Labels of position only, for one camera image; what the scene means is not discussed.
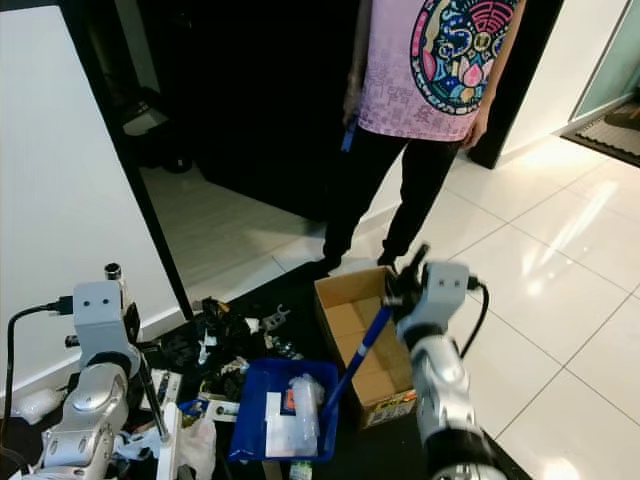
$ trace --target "black pants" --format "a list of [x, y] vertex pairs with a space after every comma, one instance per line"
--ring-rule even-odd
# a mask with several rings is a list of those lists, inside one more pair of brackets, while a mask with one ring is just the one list
[[442, 188], [460, 142], [409, 140], [358, 128], [351, 151], [345, 155], [345, 164], [333, 178], [323, 248], [326, 257], [341, 257], [351, 248], [351, 237], [360, 217], [369, 209], [387, 171], [405, 145], [402, 204], [383, 245], [389, 256], [407, 253]]

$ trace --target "metal rod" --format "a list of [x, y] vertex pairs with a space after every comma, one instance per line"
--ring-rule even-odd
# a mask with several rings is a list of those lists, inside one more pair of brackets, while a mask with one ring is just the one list
[[140, 380], [142, 381], [144, 393], [147, 395], [147, 399], [149, 400], [149, 406], [151, 407], [153, 420], [156, 423], [156, 427], [158, 427], [158, 432], [160, 433], [160, 441], [162, 443], [166, 443], [169, 441], [170, 437], [169, 430], [167, 430], [167, 426], [164, 423], [162, 411], [160, 410], [160, 402], [158, 402], [156, 389], [153, 386], [151, 372], [149, 371], [147, 360], [146, 358], [144, 358], [144, 354], [142, 352], [140, 352], [140, 369], [138, 370], [138, 373], [140, 374]]

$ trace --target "person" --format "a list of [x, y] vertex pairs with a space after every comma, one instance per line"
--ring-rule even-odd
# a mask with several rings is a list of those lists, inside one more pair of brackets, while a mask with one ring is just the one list
[[458, 149], [487, 130], [525, 1], [360, 1], [343, 123], [359, 116], [331, 187], [323, 271], [340, 265], [401, 152], [402, 202], [377, 263], [407, 253]]

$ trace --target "plastic bag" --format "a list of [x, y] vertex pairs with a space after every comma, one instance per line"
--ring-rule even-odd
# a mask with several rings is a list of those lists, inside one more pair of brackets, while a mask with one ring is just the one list
[[29, 425], [35, 425], [46, 414], [55, 410], [62, 403], [63, 398], [64, 392], [45, 388], [18, 399], [11, 408], [11, 416], [22, 417]]
[[196, 480], [210, 480], [216, 466], [216, 426], [212, 405], [210, 402], [204, 417], [180, 434], [178, 465], [186, 464], [193, 468]]
[[322, 403], [324, 389], [315, 379], [305, 373], [292, 379], [293, 400], [296, 408], [295, 431], [293, 432], [295, 451], [298, 456], [316, 456], [318, 454], [318, 404]]

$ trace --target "graphic print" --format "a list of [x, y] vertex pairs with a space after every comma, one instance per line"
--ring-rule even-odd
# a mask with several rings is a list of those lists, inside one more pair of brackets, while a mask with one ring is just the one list
[[517, 0], [426, 0], [413, 29], [411, 71], [438, 110], [478, 108]]

